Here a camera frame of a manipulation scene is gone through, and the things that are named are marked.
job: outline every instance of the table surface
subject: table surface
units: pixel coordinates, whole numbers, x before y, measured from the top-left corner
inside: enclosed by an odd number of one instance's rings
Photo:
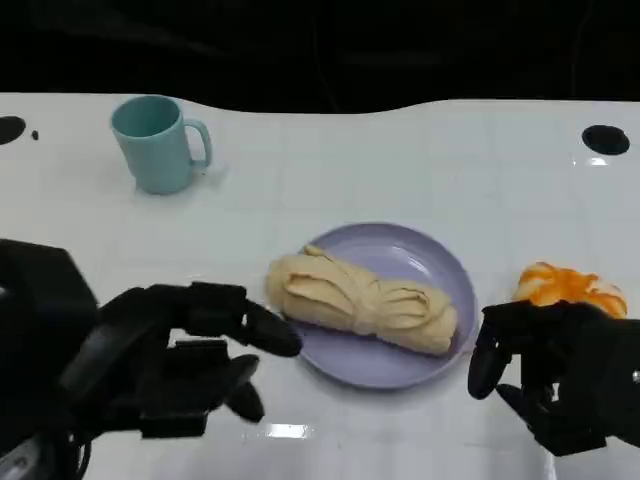
[[[109,130],[125,98],[0,95],[2,114],[27,121],[22,137],[0,147],[0,236],[68,249],[101,302],[137,285],[194,280],[244,284],[264,301],[270,260],[338,225],[386,221],[442,241],[470,272],[480,305],[507,300],[518,272],[545,260],[599,272],[640,315],[637,105],[446,101],[337,116],[183,102],[186,117],[207,124],[214,163],[226,168],[153,197],[135,189]],[[629,152],[588,150],[580,134],[592,124],[623,128]],[[267,415],[259,426],[223,409],[202,439],[107,435],[87,478],[585,480],[640,472],[640,452],[615,441],[552,460],[495,395],[469,397],[467,365],[435,385],[380,394],[333,383],[301,360],[262,355],[255,384]]]

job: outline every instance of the black hole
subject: black hole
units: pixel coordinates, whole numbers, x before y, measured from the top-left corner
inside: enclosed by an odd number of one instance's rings
[[[592,125],[582,132],[584,144],[602,155],[621,155],[629,150],[629,138],[618,127]]]
[[[20,117],[0,117],[0,145],[13,142],[27,127]]]

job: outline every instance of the cable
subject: cable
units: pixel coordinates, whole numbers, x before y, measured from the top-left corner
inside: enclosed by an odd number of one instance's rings
[[[51,434],[56,480],[81,480],[91,459],[91,442],[80,435],[57,432]]]
[[[313,35],[313,59],[316,66],[316,73],[318,74],[318,78],[320,79],[320,83],[322,84],[322,89],[324,91],[324,94],[327,97],[327,100],[329,100],[329,103],[331,104],[331,108],[333,109],[334,113],[340,113],[340,106],[338,105],[338,101],[336,100],[335,96],[331,92],[329,83],[327,82],[327,79],[325,78],[324,73],[322,71],[322,62],[320,60],[320,48],[319,48],[320,42],[318,40],[318,18],[319,17],[320,17],[319,12],[316,12],[316,14],[311,19],[311,24],[312,24],[311,30]]]
[[[578,28],[576,29],[576,35],[573,40],[573,46],[571,49],[571,77],[570,77],[570,85],[569,85],[569,95],[570,99],[573,100],[576,96],[577,86],[578,86],[578,55],[580,53],[580,43],[582,42],[582,33],[584,31],[587,22],[591,19],[591,15],[593,14],[593,7],[595,4],[595,0],[587,0],[587,6],[584,10],[584,14],[582,15],[582,19],[578,24]]]
[[[84,477],[84,474],[87,473],[89,460],[91,460],[91,442],[86,442],[82,446],[82,460],[80,460],[80,464],[78,465],[76,480],[81,480]]]

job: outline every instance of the mug handle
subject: mug handle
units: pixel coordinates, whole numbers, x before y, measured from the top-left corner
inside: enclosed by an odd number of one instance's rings
[[[211,165],[211,137],[209,136],[209,130],[207,126],[202,123],[200,120],[195,120],[193,118],[185,119],[184,121],[185,127],[193,127],[200,134],[200,138],[202,138],[202,143],[204,144],[204,160],[194,160],[191,159],[191,164],[195,166],[208,167]]]

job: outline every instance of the plate rim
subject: plate rim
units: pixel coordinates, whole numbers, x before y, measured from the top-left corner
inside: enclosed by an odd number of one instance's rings
[[[329,235],[333,235],[336,232],[339,232],[340,230],[348,230],[351,228],[356,228],[356,227],[383,227],[383,228],[392,228],[392,229],[396,229],[396,230],[407,230],[409,232],[411,232],[412,234],[417,234],[420,237],[423,237],[424,239],[426,239],[427,241],[431,241],[433,243],[435,243],[436,245],[438,245],[442,251],[445,252],[446,255],[448,255],[452,260],[454,260],[455,263],[457,263],[460,267],[460,273],[461,275],[465,278],[465,280],[469,283],[469,286],[471,288],[471,295],[473,297],[473,314],[472,314],[472,319],[471,319],[471,331],[469,332],[469,337],[464,341],[464,343],[462,343],[460,345],[460,349],[458,350],[458,352],[456,352],[444,365],[442,365],[440,368],[436,369],[435,371],[430,372],[428,375],[425,376],[418,376],[416,378],[411,379],[410,382],[402,382],[400,384],[393,384],[393,385],[379,385],[379,384],[370,384],[370,383],[359,383],[359,382],[354,382],[353,380],[347,379],[342,377],[340,374],[336,374],[334,372],[330,372],[327,371],[325,368],[322,368],[318,362],[316,360],[314,360],[312,357],[309,357],[308,352],[305,351],[304,348],[304,341],[303,341],[303,345],[302,345],[302,350],[300,351],[300,357],[302,359],[304,359],[304,361],[308,362],[311,366],[313,366],[313,368],[317,369],[319,372],[321,372],[324,375],[327,375],[328,377],[331,377],[335,380],[338,380],[344,384],[347,385],[351,385],[357,388],[364,388],[364,389],[370,389],[370,390],[401,390],[401,389],[408,389],[408,388],[412,388],[412,387],[416,387],[418,385],[424,384],[426,382],[431,382],[431,381],[435,381],[437,379],[439,379],[440,377],[442,377],[443,374],[447,373],[449,370],[451,370],[451,368],[453,368],[454,366],[456,366],[459,362],[460,359],[469,352],[469,346],[470,345],[474,345],[478,336],[478,333],[480,331],[480,322],[479,322],[479,315],[478,315],[478,297],[476,295],[475,292],[475,288],[473,286],[473,282],[471,281],[471,277],[469,276],[469,272],[467,272],[466,268],[464,268],[464,265],[462,265],[462,262],[458,259],[458,257],[456,257],[447,247],[445,247],[442,242],[438,241],[437,239],[433,238],[431,235],[422,232],[420,230],[416,230],[414,228],[411,227],[406,227],[404,225],[400,225],[398,223],[392,223],[392,222],[355,222],[355,223],[347,223],[344,225],[340,225],[338,227],[332,228],[331,230],[327,230],[326,232],[317,235],[316,237],[314,237],[312,240],[310,240],[309,242],[305,243],[305,245],[303,245],[298,252],[299,253],[303,253],[304,251],[304,247],[306,245],[314,245],[315,242],[317,242],[318,240],[322,239],[323,237],[327,237]],[[306,326],[307,324],[303,323],[303,322],[299,322],[295,319],[293,319],[295,321],[295,324],[300,325],[300,328],[304,328],[304,326]]]

